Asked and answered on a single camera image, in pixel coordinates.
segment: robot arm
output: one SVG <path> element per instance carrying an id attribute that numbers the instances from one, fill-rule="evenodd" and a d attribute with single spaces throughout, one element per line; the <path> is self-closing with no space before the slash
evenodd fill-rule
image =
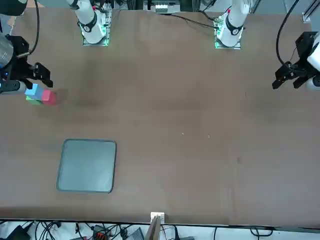
<path id="1" fill-rule="evenodd" d="M 0 14 L 18 16 L 27 6 L 27 0 L 0 1 Z M 24 93 L 32 89 L 28 79 L 41 80 L 51 88 L 50 71 L 41 63 L 30 65 L 29 44 L 21 36 L 4 35 L 0 32 L 0 94 Z"/>
<path id="2" fill-rule="evenodd" d="M 106 15 L 94 10 L 90 0 L 67 0 L 70 8 L 75 11 L 84 38 L 90 44 L 98 43 L 107 35 Z M 1 0 L 0 14 L 9 16 L 21 15 L 27 7 L 27 0 Z M 32 89 L 28 79 L 41 80 L 52 88 L 50 71 L 37 62 L 30 65 L 28 60 L 29 44 L 21 36 L 4 35 L 0 32 L 0 94 L 24 93 Z"/>
<path id="3" fill-rule="evenodd" d="M 79 26 L 84 38 L 90 44 L 96 44 L 103 39 L 107 32 L 104 24 L 106 15 L 100 10 L 94 10 L 90 0 L 66 0 L 79 20 Z"/>
<path id="4" fill-rule="evenodd" d="M 273 89 L 278 89 L 287 80 L 294 80 L 293 87 L 300 88 L 307 83 L 308 88 L 320 90 L 320 35 L 316 31 L 305 31 L 295 41 L 299 60 L 287 61 L 276 72 Z"/>
<path id="5" fill-rule="evenodd" d="M 230 10 L 222 15 L 223 26 L 217 34 L 223 45 L 233 47 L 239 42 L 249 11 L 249 0 L 232 0 Z"/>

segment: square tray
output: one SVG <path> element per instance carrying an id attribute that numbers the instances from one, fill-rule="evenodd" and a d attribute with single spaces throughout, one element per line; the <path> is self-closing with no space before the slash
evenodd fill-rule
<path id="1" fill-rule="evenodd" d="M 61 151 L 56 189 L 67 192 L 110 193 L 116 143 L 100 139 L 67 139 Z"/>

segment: pink block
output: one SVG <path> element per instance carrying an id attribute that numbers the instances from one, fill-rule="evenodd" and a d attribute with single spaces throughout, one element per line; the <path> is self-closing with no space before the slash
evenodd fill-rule
<path id="1" fill-rule="evenodd" d="M 45 89 L 42 94 L 42 102 L 44 105 L 56 105 L 57 95 L 48 89 Z"/>

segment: wooden table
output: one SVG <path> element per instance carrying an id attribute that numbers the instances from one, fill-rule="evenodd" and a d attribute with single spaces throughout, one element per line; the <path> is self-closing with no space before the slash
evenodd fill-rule
<path id="1" fill-rule="evenodd" d="M 41 9 L 29 61 L 51 70 L 59 104 L 1 96 L 0 216 L 148 222 L 165 212 L 167 223 L 316 226 L 320 94 L 289 82 L 272 90 L 283 18 L 248 16 L 242 49 L 230 50 L 214 48 L 210 28 L 121 11 L 105 48 L 82 46 L 71 10 Z M 308 29 L 289 18 L 284 60 Z M 13 33 L 33 44 L 34 9 Z M 110 194 L 56 190 L 67 138 L 117 142 Z"/>

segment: green block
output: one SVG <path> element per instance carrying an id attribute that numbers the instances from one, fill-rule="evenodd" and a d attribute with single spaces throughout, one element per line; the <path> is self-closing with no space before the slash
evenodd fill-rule
<path id="1" fill-rule="evenodd" d="M 27 100 L 32 105 L 42 105 L 42 101 L 32 99 L 28 96 L 25 97 L 25 100 Z"/>

